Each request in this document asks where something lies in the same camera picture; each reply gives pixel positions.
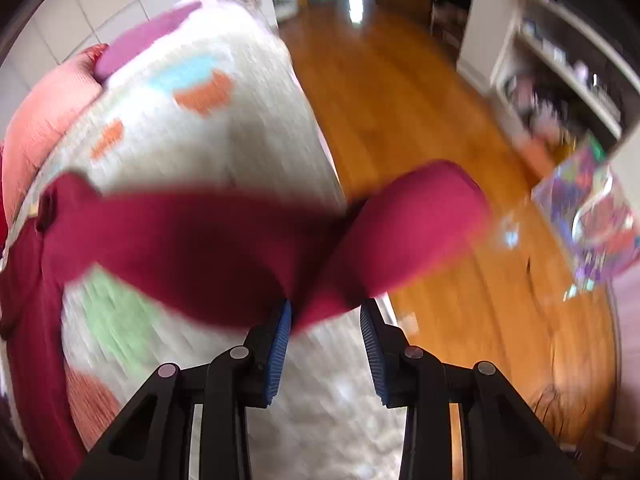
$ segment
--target metal rivet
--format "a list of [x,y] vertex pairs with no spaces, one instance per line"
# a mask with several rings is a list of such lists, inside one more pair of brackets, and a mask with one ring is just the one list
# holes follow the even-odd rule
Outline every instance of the metal rivet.
[[489,361],[481,361],[478,363],[478,371],[483,375],[495,374],[495,366]]
[[231,349],[229,355],[232,359],[244,359],[249,355],[249,349],[244,346],[236,346]]
[[420,359],[424,355],[424,350],[419,346],[408,346],[404,349],[404,355],[409,359]]
[[167,378],[171,377],[173,374],[175,374],[175,365],[172,365],[171,363],[166,363],[158,368],[158,375],[160,377]]

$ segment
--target shelf item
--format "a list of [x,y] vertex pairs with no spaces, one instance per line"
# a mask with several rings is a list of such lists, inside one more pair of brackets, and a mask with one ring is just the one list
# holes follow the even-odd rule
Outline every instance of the shelf item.
[[[556,78],[553,76],[554,83],[547,87],[546,79],[547,77],[543,76],[540,80],[535,74],[514,76],[508,84],[496,87],[489,99],[500,129],[538,181],[551,175],[556,165],[571,156],[580,142],[579,139],[591,136],[583,124],[572,118],[570,105],[551,95],[551,89],[560,83],[555,83]],[[559,115],[558,134],[550,136],[540,131],[535,134],[530,126],[534,127],[532,123],[535,122],[537,114],[540,118],[545,115],[545,107],[549,105],[553,105],[556,111],[547,115]]]
[[622,134],[620,124],[615,121],[611,113],[602,105],[599,99],[589,91],[577,78],[575,73],[564,63],[554,59],[553,55],[543,49],[538,40],[522,32],[517,33],[518,39],[524,43],[538,58],[540,58],[553,72],[578,94],[578,97],[593,111],[599,120],[607,127],[611,134],[619,139]]
[[578,60],[574,63],[573,71],[578,82],[586,86],[587,81],[589,80],[589,67]]
[[640,93],[640,76],[638,76],[636,71],[631,68],[631,65],[625,61],[618,51],[613,48],[599,33],[597,33],[591,25],[576,16],[569,9],[556,2],[546,2],[544,0],[535,1],[580,32],[618,69],[629,83],[631,83],[633,88]]

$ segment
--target blue patch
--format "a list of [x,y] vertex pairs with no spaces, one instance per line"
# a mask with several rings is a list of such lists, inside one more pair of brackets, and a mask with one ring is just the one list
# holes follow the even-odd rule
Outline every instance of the blue patch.
[[195,56],[181,61],[149,79],[148,85],[161,92],[193,87],[211,79],[211,71],[218,65],[213,56]]

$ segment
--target blanket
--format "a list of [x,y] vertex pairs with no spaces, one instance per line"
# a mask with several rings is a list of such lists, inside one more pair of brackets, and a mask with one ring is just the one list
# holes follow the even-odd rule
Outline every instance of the blanket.
[[[106,196],[204,186],[333,215],[345,211],[282,42],[230,2],[207,2],[171,36],[132,60],[51,153],[9,232],[5,263],[22,227],[33,225],[28,217],[44,190],[68,170]],[[385,251],[380,246],[379,261]],[[91,446],[157,364],[202,364],[244,337],[242,329],[211,326],[148,292],[103,266],[65,283],[61,395],[81,430],[80,446]],[[397,476],[403,413],[387,410],[375,396],[357,312],[312,325],[317,321],[307,320],[309,329],[292,339],[274,405],[249,414],[256,478]],[[81,458],[56,457],[50,441],[36,456],[52,480],[69,478]]]

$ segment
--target white shelf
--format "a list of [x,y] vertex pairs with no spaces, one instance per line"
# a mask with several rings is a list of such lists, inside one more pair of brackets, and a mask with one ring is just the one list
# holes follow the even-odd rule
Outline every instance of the white shelf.
[[591,44],[593,44],[601,53],[604,54],[610,62],[620,71],[620,73],[629,81],[636,92],[640,93],[640,76],[631,68],[629,63],[620,56],[618,51],[613,48],[599,33],[597,33],[591,25],[583,19],[576,16],[566,7],[556,2],[547,2],[545,0],[535,0],[541,6],[545,7],[556,16],[571,25],[572,28],[579,31]]
[[556,74],[560,76],[560,78],[567,84],[569,87],[574,90],[582,99],[586,105],[596,114],[599,120],[607,127],[607,129],[611,132],[616,139],[620,138],[622,133],[622,128],[620,124],[617,123],[611,114],[607,111],[607,109],[598,101],[598,98],[593,95],[585,85],[580,83],[574,73],[569,70],[567,66],[563,63],[557,62],[551,54],[548,54],[544,50],[542,50],[542,46],[535,39],[527,34],[523,34],[522,32],[517,33],[517,37],[521,42],[527,45],[527,47],[538,56],[551,70],[553,70]]

